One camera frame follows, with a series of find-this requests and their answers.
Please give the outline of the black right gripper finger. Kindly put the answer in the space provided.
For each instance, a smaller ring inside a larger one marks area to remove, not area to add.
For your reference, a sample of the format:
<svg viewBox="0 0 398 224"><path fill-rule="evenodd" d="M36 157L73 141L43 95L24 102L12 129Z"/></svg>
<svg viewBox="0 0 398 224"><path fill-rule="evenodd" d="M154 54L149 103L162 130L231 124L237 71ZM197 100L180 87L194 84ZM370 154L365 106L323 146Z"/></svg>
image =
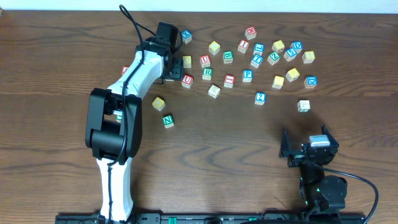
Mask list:
<svg viewBox="0 0 398 224"><path fill-rule="evenodd" d="M286 158L290 154L290 145L289 145L289 139L287 136L287 132L285 129L282 130L282 140L280 144L280 150L279 150L279 157L280 158Z"/></svg>
<svg viewBox="0 0 398 224"><path fill-rule="evenodd" d="M329 140L329 142L330 142L330 147L331 147L331 148L339 148L338 142L337 142L336 139L330 134L330 132L329 132L329 130L327 129L327 127L326 127L325 124L321 127L321 131L322 131L322 134L323 134L323 135L326 135L326 136L327 136L327 138L328 138L328 140Z"/></svg>

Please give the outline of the green N wooden block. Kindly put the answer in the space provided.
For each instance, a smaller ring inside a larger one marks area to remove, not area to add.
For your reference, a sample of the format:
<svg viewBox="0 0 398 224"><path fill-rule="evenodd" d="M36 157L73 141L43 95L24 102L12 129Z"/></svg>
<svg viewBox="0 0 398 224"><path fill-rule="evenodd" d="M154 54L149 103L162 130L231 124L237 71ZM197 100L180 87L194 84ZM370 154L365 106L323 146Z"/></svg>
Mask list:
<svg viewBox="0 0 398 224"><path fill-rule="evenodd" d="M171 128L174 126L174 119L171 114L164 116L162 118L163 124L165 128Z"/></svg>

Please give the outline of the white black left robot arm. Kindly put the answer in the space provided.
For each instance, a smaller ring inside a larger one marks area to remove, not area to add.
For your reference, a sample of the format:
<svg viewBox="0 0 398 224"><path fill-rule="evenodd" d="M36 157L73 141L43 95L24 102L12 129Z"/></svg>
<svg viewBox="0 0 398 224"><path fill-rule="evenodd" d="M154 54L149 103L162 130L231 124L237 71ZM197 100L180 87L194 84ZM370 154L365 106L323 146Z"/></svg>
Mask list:
<svg viewBox="0 0 398 224"><path fill-rule="evenodd" d="M158 78L182 67L171 37L149 37L136 47L132 64L115 83L90 93L85 143L101 172L106 223L125 223L131 215L131 162L142 139L142 100Z"/></svg>

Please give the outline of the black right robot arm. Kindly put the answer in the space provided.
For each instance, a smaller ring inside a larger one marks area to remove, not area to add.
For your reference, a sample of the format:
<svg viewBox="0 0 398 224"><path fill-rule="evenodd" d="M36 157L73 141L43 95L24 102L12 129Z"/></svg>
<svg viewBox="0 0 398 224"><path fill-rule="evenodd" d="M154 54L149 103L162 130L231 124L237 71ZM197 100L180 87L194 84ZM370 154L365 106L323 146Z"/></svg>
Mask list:
<svg viewBox="0 0 398 224"><path fill-rule="evenodd" d="M287 159L288 167L300 169L300 194L310 209L317 213L334 212L345 208L347 181L335 175L325 175L324 166L338 152L339 144L326 126L321 135L308 137L301 149L292 149L286 131L282 132L280 158Z"/></svg>

